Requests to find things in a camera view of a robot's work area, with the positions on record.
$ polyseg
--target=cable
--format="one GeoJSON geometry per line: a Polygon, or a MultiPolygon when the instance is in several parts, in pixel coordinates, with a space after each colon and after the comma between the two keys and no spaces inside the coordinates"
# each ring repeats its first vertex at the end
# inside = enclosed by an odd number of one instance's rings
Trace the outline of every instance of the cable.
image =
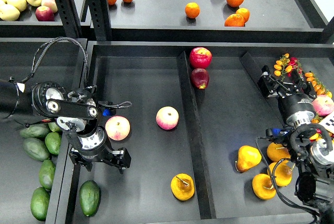
{"type": "Polygon", "coordinates": [[[31,66],[31,73],[25,78],[22,80],[22,83],[25,83],[27,82],[30,78],[32,78],[34,75],[35,75],[35,72],[37,71],[37,68],[39,67],[39,65],[41,64],[42,60],[43,60],[43,57],[45,56],[46,52],[48,51],[48,49],[55,43],[57,42],[60,42],[60,41],[68,41],[68,42],[72,42],[74,44],[76,44],[77,46],[80,47],[80,49],[82,50],[83,52],[83,70],[82,70],[82,73],[83,73],[83,84],[84,84],[84,87],[87,86],[87,80],[88,80],[88,54],[86,52],[86,50],[82,47],[82,45],[76,41],[75,39],[72,39],[72,38],[69,38],[69,37],[57,37],[55,39],[52,39],[51,41],[49,42],[46,42],[44,44],[42,44],[38,49],[37,51],[35,52],[35,55],[33,57],[33,60],[32,60],[32,66],[31,66]],[[44,50],[42,51],[41,55],[39,56],[36,64],[35,64],[35,61],[36,61],[36,57],[38,55],[38,53],[44,48],[44,50]]]}
{"type": "Polygon", "coordinates": [[[277,162],[277,164],[274,166],[274,168],[273,168],[273,170],[272,170],[272,173],[271,173],[270,168],[269,168],[269,164],[268,164],[268,162],[267,162],[267,160],[266,160],[266,157],[265,157],[264,154],[262,153],[262,151],[261,151],[261,149],[260,149],[260,146],[259,146],[259,144],[258,144],[258,140],[259,140],[259,139],[267,139],[267,138],[256,137],[256,139],[255,139],[255,143],[256,143],[256,147],[257,147],[257,149],[259,150],[259,152],[260,152],[260,154],[261,154],[262,160],[263,160],[263,162],[265,163],[265,165],[266,165],[266,167],[267,167],[267,169],[268,169],[268,172],[269,172],[269,176],[270,176],[271,182],[272,182],[272,184],[273,184],[273,186],[274,186],[274,188],[275,188],[275,190],[276,190],[276,192],[277,192],[277,195],[278,195],[278,197],[280,198],[280,200],[281,200],[284,204],[288,205],[289,207],[293,207],[293,208],[301,209],[301,210],[304,210],[304,211],[308,212],[308,213],[311,214],[311,215],[313,216],[313,218],[314,218],[314,220],[313,220],[311,223],[316,223],[316,222],[317,222],[317,216],[319,216],[319,213],[318,213],[317,211],[315,211],[315,210],[313,210],[313,209],[311,209],[311,208],[303,207],[303,206],[300,206],[300,205],[296,204],[295,202],[293,202],[293,201],[291,201],[290,199],[288,199],[287,197],[285,197],[285,196],[279,191],[279,189],[278,189],[278,186],[277,186],[277,183],[276,183],[276,179],[275,179],[275,178],[276,178],[276,177],[275,177],[275,170],[276,170],[276,168],[278,167],[278,165],[279,165],[280,163],[282,163],[282,162],[285,161],[285,160],[290,160],[290,159],[288,159],[288,158],[283,158],[283,159],[279,160],[279,161],[277,162]]]}

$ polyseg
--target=tray divider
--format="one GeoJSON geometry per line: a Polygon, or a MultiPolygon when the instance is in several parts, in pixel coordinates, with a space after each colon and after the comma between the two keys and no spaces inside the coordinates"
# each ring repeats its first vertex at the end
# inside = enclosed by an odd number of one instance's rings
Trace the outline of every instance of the tray divider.
{"type": "Polygon", "coordinates": [[[192,156],[200,218],[216,219],[216,210],[213,202],[206,152],[202,141],[197,102],[189,77],[191,69],[185,52],[177,57],[177,70],[180,80],[190,153],[192,156]]]}

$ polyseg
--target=green fruit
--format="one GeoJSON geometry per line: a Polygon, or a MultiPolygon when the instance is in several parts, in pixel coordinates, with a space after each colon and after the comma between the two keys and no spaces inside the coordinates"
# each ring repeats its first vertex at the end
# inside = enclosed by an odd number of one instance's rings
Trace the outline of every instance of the green fruit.
{"type": "Polygon", "coordinates": [[[22,129],[20,131],[20,135],[25,139],[29,137],[44,139],[49,132],[50,129],[46,124],[40,124],[31,125],[28,128],[22,129]]]}
{"type": "Polygon", "coordinates": [[[28,138],[23,141],[23,149],[31,158],[35,160],[48,160],[50,153],[43,141],[37,138],[28,138]]]}
{"type": "Polygon", "coordinates": [[[49,128],[52,132],[61,132],[61,128],[55,122],[48,123],[49,128]]]}
{"type": "Polygon", "coordinates": [[[98,209],[100,188],[95,181],[86,181],[79,191],[80,205],[84,215],[92,216],[98,209]]]}
{"type": "Polygon", "coordinates": [[[47,149],[53,155],[59,155],[61,148],[62,136],[59,133],[51,132],[45,137],[45,144],[47,149]]]}
{"type": "Polygon", "coordinates": [[[42,185],[47,190],[51,190],[54,173],[56,171],[56,166],[52,160],[44,160],[39,173],[39,180],[42,185]]]}
{"type": "Polygon", "coordinates": [[[47,208],[49,207],[50,195],[43,188],[39,187],[33,191],[30,210],[32,215],[40,221],[46,220],[47,208]]]}

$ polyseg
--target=red apple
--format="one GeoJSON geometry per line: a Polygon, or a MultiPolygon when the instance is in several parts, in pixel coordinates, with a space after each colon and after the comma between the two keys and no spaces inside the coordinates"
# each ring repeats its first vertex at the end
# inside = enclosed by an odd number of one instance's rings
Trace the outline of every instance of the red apple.
{"type": "Polygon", "coordinates": [[[190,52],[189,61],[193,68],[207,68],[212,60],[211,52],[206,48],[194,48],[190,52]]]}
{"type": "Polygon", "coordinates": [[[327,95],[318,95],[312,105],[319,116],[326,116],[334,111],[334,101],[327,95]]]}
{"type": "Polygon", "coordinates": [[[162,129],[173,129],[178,123],[178,112],[173,107],[163,107],[158,111],[156,121],[162,129]]]}
{"type": "Polygon", "coordinates": [[[54,21],[54,15],[51,8],[39,6],[36,9],[36,18],[38,21],[54,21]]]}
{"type": "Polygon", "coordinates": [[[205,89],[209,84],[209,74],[205,69],[197,68],[192,71],[190,80],[196,88],[205,89]]]}
{"type": "Polygon", "coordinates": [[[130,123],[127,118],[113,116],[105,124],[108,137],[113,140],[122,140],[130,133],[130,123]]]}

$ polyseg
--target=pink apple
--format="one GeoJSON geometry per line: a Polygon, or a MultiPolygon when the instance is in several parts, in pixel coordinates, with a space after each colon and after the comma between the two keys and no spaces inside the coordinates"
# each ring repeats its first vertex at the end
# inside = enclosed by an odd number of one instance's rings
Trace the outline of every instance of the pink apple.
{"type": "Polygon", "coordinates": [[[178,123],[178,112],[173,107],[161,108],[157,113],[156,121],[162,129],[173,129],[178,123]]]}
{"type": "Polygon", "coordinates": [[[51,8],[39,6],[36,9],[36,18],[38,21],[54,21],[54,15],[51,8]]]}
{"type": "Polygon", "coordinates": [[[190,52],[189,61],[193,68],[207,68],[212,60],[211,52],[206,48],[194,48],[190,52]]]}
{"type": "Polygon", "coordinates": [[[47,6],[49,8],[51,8],[53,13],[56,13],[58,11],[57,5],[56,5],[56,1],[54,0],[42,0],[42,6],[47,6]]]}
{"type": "Polygon", "coordinates": [[[327,95],[318,95],[312,105],[319,116],[326,116],[334,111],[334,101],[327,95]]]}
{"type": "Polygon", "coordinates": [[[105,130],[110,139],[122,140],[130,133],[130,123],[127,118],[113,116],[106,122],[105,130]]]}

